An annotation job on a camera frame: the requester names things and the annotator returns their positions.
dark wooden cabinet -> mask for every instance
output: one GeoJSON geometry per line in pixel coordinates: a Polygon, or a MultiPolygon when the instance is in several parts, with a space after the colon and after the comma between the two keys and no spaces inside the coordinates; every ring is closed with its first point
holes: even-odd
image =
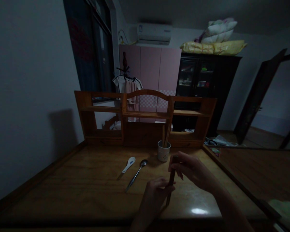
{"type": "MultiPolygon", "coordinates": [[[[176,96],[217,98],[208,129],[208,137],[216,136],[219,120],[227,100],[239,61],[238,56],[182,53],[176,96]]],[[[176,102],[177,110],[199,110],[200,104],[176,102]]],[[[173,130],[194,129],[197,117],[174,116],[173,130]]]]}

white ceramic cup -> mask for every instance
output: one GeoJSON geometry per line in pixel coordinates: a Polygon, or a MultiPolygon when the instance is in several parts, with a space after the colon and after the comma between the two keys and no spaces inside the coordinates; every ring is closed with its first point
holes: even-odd
{"type": "Polygon", "coordinates": [[[157,155],[158,160],[166,162],[169,158],[170,148],[171,144],[169,142],[166,148],[162,147],[162,141],[160,140],[158,142],[158,155],[157,155]]]}

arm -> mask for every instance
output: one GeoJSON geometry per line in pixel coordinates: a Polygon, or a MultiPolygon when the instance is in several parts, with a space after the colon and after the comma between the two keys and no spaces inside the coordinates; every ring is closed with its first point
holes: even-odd
{"type": "Polygon", "coordinates": [[[160,208],[169,193],[175,190],[174,186],[167,186],[164,177],[147,182],[140,208],[134,217],[130,232],[143,232],[159,214],[160,208]]]}
{"type": "Polygon", "coordinates": [[[224,187],[212,191],[222,218],[230,231],[254,231],[246,217],[224,187]]]}
{"type": "Polygon", "coordinates": [[[196,186],[211,193],[218,204],[222,218],[230,231],[254,231],[229,192],[197,158],[178,152],[179,163],[169,164],[169,171],[175,169],[183,180],[183,174],[196,186]]]}

hanging clothes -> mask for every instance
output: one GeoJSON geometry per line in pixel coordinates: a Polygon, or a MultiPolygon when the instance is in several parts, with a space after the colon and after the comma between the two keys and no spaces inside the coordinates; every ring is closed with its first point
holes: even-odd
{"type": "Polygon", "coordinates": [[[125,79],[123,75],[120,75],[120,76],[117,76],[113,79],[113,82],[116,85],[116,87],[118,88],[119,93],[126,93],[126,81],[131,82],[131,83],[135,83],[137,90],[143,89],[143,85],[139,79],[137,79],[137,78],[133,78],[133,79],[126,78],[125,79]]]}
{"type": "MultiPolygon", "coordinates": [[[[126,93],[132,93],[138,90],[136,82],[126,81],[126,93]]],[[[139,97],[135,96],[127,99],[127,110],[128,111],[139,111],[139,97]]],[[[128,118],[131,121],[136,121],[137,118],[128,118]]]]}

ceiling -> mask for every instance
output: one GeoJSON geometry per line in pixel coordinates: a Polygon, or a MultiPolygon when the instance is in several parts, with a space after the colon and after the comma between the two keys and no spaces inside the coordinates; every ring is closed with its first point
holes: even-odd
{"type": "Polygon", "coordinates": [[[290,0],[119,0],[129,24],[161,23],[206,29],[208,21],[233,17],[234,32],[273,35],[290,27],[290,0]]]}

